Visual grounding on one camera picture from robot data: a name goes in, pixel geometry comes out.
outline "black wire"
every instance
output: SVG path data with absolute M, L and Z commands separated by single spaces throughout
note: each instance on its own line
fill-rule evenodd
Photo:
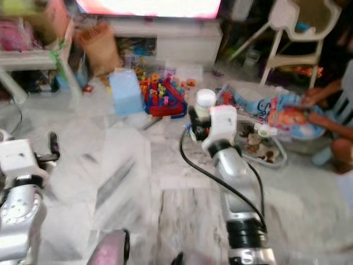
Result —
M 265 218 L 265 199 L 264 199 L 264 186 L 263 186 L 263 182 L 261 180 L 260 175 L 258 174 L 258 172 L 256 171 L 256 169 L 250 164 L 248 163 L 250 169 L 254 172 L 256 178 L 258 179 L 259 182 L 259 186 L 260 186 L 260 193 L 261 193 L 261 213 L 263 215 L 263 217 Z
M 226 182 L 224 182 L 223 180 L 217 178 L 216 176 L 212 175 L 210 172 L 204 170 L 203 168 L 199 167 L 198 165 L 192 163 L 185 155 L 184 150 L 183 150 L 183 141 L 184 141 L 184 137 L 185 134 L 187 132 L 187 129 L 185 129 L 183 131 L 183 134 L 180 137 L 180 141 L 179 141 L 179 150 L 180 150 L 180 154 L 183 157 L 183 159 L 185 160 L 186 163 L 188 163 L 191 167 L 193 167 L 194 169 L 200 171 L 201 173 L 205 174 L 206 176 L 208 176 L 209 178 L 211 178 L 213 181 L 217 182 L 219 185 L 223 186 L 224 188 L 228 189 L 230 192 L 234 193 L 237 197 L 241 198 L 241 200 L 243 200 L 244 202 L 246 202 L 259 216 L 261 223 L 263 225 L 263 229 L 264 232 L 267 233 L 267 227 L 266 227 L 266 223 L 265 223 L 265 218 L 262 215 L 262 213 L 258 210 L 258 208 L 256 208 L 256 206 L 246 197 L 244 196 L 242 193 L 240 193 L 239 191 L 237 191 L 236 189 L 234 189 L 232 186 L 230 186 L 229 184 L 227 184 Z
M 20 124 L 22 123 L 22 119 L 23 119 L 23 115 L 22 115 L 22 110 L 21 108 L 15 104 L 15 106 L 18 108 L 19 114 L 20 114 L 20 120 L 18 121 L 16 127 L 10 132 L 10 135 L 13 136 L 13 134 L 18 130 L 18 127 L 20 126 Z

